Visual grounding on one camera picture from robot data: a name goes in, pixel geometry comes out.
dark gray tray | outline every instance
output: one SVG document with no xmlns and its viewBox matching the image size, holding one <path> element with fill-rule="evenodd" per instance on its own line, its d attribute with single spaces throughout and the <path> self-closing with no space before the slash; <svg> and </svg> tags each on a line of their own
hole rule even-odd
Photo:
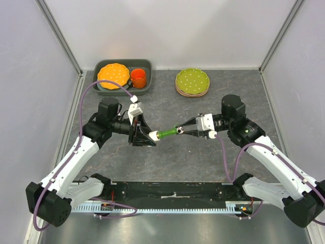
<svg viewBox="0 0 325 244">
<path fill-rule="evenodd" d="M 150 86 L 151 86 L 152 65 L 151 65 L 151 62 L 146 59 L 107 59 L 107 60 L 100 61 L 95 67 L 92 81 L 93 82 L 97 81 L 97 74 L 99 73 L 101 68 L 105 67 L 106 65 L 114 64 L 114 63 L 125 65 L 129 69 L 130 73 L 134 69 L 138 69 L 138 68 L 144 69 L 144 71 L 146 72 L 146 76 L 147 76 L 147 84 L 144 88 L 137 89 L 132 86 L 129 87 L 128 85 L 125 85 L 124 87 L 127 88 L 127 90 L 130 93 L 132 93 L 133 95 L 143 95 L 149 91 Z M 99 95 L 102 95 L 102 96 L 127 96 L 127 94 L 121 89 L 108 90 L 108 89 L 105 89 L 102 87 L 99 88 L 97 85 L 94 85 L 93 89 Z"/>
</svg>

green object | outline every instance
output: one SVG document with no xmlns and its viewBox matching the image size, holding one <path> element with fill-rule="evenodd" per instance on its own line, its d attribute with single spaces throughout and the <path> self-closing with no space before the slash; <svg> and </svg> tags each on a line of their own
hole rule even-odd
<svg viewBox="0 0 325 244">
<path fill-rule="evenodd" d="M 209 88 L 210 79 L 202 70 L 189 68 L 178 73 L 176 84 L 182 92 L 197 95 Z"/>
<path fill-rule="evenodd" d="M 158 138 L 162 139 L 166 136 L 176 135 L 177 134 L 177 128 L 172 128 L 171 130 L 167 131 L 158 131 Z"/>
</svg>

green cylinder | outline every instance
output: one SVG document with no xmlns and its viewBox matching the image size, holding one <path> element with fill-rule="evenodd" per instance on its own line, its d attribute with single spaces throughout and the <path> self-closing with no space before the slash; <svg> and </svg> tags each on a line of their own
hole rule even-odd
<svg viewBox="0 0 325 244">
<path fill-rule="evenodd" d="M 176 135 L 177 134 L 177 128 L 172 128 L 170 130 L 167 131 L 158 131 L 157 137 L 159 139 L 162 139 L 166 136 L 171 136 L 171 135 Z"/>
</svg>

cable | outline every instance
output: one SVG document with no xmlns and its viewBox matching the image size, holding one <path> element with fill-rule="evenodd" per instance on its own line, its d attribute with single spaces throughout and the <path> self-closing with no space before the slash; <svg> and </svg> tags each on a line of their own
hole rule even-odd
<svg viewBox="0 0 325 244">
<path fill-rule="evenodd" d="M 128 109 L 127 109 L 126 111 L 124 111 L 124 112 L 123 112 L 123 113 L 118 117 L 118 119 L 119 119 L 119 120 L 123 120 L 124 115 L 125 115 L 126 112 L 128 112 Z"/>
<path fill-rule="evenodd" d="M 89 177 L 88 177 L 87 175 L 84 175 L 84 176 L 80 177 L 80 179 L 78 180 L 78 185 L 80 184 L 80 181 L 81 181 L 81 179 L 82 179 L 83 177 L 86 177 L 87 180 L 89 179 Z"/>
<path fill-rule="evenodd" d="M 76 145 L 76 148 L 79 148 L 81 142 L 82 142 L 82 104 L 83 104 L 83 100 L 86 96 L 86 93 L 87 91 L 92 88 L 94 85 L 98 84 L 98 83 L 101 83 L 101 82 L 104 82 L 104 83 L 110 83 L 110 84 L 113 84 L 113 85 L 116 85 L 118 86 L 119 88 L 121 88 L 123 91 L 125 91 L 126 94 L 128 94 L 130 97 L 133 97 L 133 95 L 128 91 L 126 90 L 123 86 L 121 86 L 120 84 L 117 84 L 116 82 L 114 81 L 110 81 L 110 80 L 98 80 L 98 81 L 95 81 L 93 82 L 92 84 L 90 84 L 86 89 L 85 91 L 82 93 L 81 95 L 81 98 L 80 98 L 80 105 L 79 105 L 79 140 L 78 140 L 78 143 Z M 60 174 L 60 172 L 63 170 L 63 168 L 68 164 L 68 162 L 73 158 L 73 156 L 77 153 L 77 151 L 74 151 L 72 152 L 72 154 L 67 158 L 67 160 L 59 167 L 59 169 L 54 173 L 52 179 L 55 179 L 57 178 L 57 176 Z M 40 205 L 41 205 L 41 201 L 46 193 L 46 191 L 50 188 L 52 184 L 52 181 L 49 181 L 46 186 L 44 187 L 43 191 L 41 192 L 37 202 L 36 202 L 36 205 L 35 205 L 35 209 L 34 209 L 34 215 L 33 215 L 33 218 L 32 218 L 32 223 L 34 225 L 34 228 L 37 230 L 37 231 L 43 231 L 45 230 L 47 227 L 49 227 L 50 224 L 47 224 L 46 226 L 44 226 L 43 228 L 40 228 L 37 226 L 37 212 L 40 208 Z"/>
<path fill-rule="evenodd" d="M 226 177 L 227 179 L 233 183 L 236 179 L 236 174 L 237 174 L 237 169 L 238 169 L 238 164 L 239 164 L 239 160 L 241 158 L 241 156 L 244 154 L 245 150 L 248 149 L 250 146 L 261 146 L 267 150 L 269 150 L 270 152 L 273 152 L 273 149 L 270 148 L 269 146 L 266 146 L 264 144 L 261 143 L 249 143 L 245 146 L 243 146 L 241 148 L 241 150 L 239 151 L 237 158 L 236 158 L 236 162 L 235 162 L 235 169 L 234 169 L 234 175 L 233 175 L 233 179 L 230 179 L 229 173 L 228 173 L 228 167 L 227 167 L 227 161 L 226 161 L 226 154 L 225 154 L 225 147 L 224 147 L 224 143 L 222 138 L 219 135 L 215 135 L 216 138 L 219 139 L 220 144 L 221 144 L 221 148 L 222 148 L 222 155 L 223 155 L 223 165 L 224 165 L 224 169 L 225 169 L 225 173 L 226 173 Z M 325 205 L 325 198 L 322 196 L 322 194 L 310 183 L 308 182 L 290 163 L 288 163 L 280 154 L 276 154 L 276 156 L 293 172 L 295 173 L 295 175 L 301 179 L 307 186 L 309 186 L 315 193 L 316 195 L 322 200 L 323 204 Z M 259 208 L 262 205 L 262 202 L 260 204 L 260 206 L 258 207 L 258 209 L 256 210 L 256 213 L 259 211 Z M 313 220 L 315 223 L 318 223 L 320 225 L 325 226 L 325 223 L 317 221 L 317 220 Z"/>
<path fill-rule="evenodd" d="M 242 213 L 247 215 L 247 216 L 251 216 L 253 213 L 254 213 L 254 202 L 251 202 L 251 204 L 248 206 L 248 208 L 252 207 L 252 213 L 251 214 L 248 214 L 248 213 L 245 213 L 243 210 L 242 210 Z"/>
<path fill-rule="evenodd" d="M 101 198 L 98 198 L 98 197 L 93 197 L 93 198 L 91 198 L 91 200 L 102 201 L 102 202 L 106 202 L 106 203 L 109 203 L 109 204 L 114 205 L 114 206 L 120 206 L 120 207 L 125 207 L 125 208 L 128 208 L 128 209 L 133 209 L 134 210 L 134 212 L 132 212 L 132 213 L 128 213 L 127 215 L 120 215 L 120 216 L 102 216 L 102 215 L 94 214 L 95 217 L 98 217 L 100 219 L 121 219 L 121 218 L 131 217 L 131 216 L 135 215 L 138 212 L 138 210 L 135 207 L 124 205 L 124 204 L 121 204 L 121 203 L 111 202 L 111 201 L 104 200 L 104 199 L 101 199 Z"/>
<path fill-rule="evenodd" d="M 259 204 L 258 208 L 256 209 L 256 212 L 253 212 L 250 216 L 240 217 L 239 219 L 240 220 L 249 220 L 250 218 L 254 217 L 260 211 L 262 204 L 263 204 L 263 201 L 261 201 L 261 203 Z"/>
<path fill-rule="evenodd" d="M 253 206 L 253 208 L 254 208 L 254 205 L 253 205 L 254 204 L 254 198 L 251 197 L 250 199 L 252 200 L 252 202 L 250 203 L 249 207 Z"/>
</svg>

white wall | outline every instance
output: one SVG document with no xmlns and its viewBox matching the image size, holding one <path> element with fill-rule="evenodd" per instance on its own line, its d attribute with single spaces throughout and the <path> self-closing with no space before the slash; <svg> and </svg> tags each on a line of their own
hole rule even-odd
<svg viewBox="0 0 325 244">
<path fill-rule="evenodd" d="M 323 0 L 305 1 L 265 70 L 288 154 L 317 180 L 325 179 L 324 13 Z"/>
<path fill-rule="evenodd" d="M 77 74 L 35 1 L 2 1 L 0 30 L 0 242 L 12 244 L 29 222 L 25 188 L 53 166 Z"/>
<path fill-rule="evenodd" d="M 147 58 L 154 68 L 258 67 L 295 0 L 46 0 L 83 69 Z"/>
</svg>

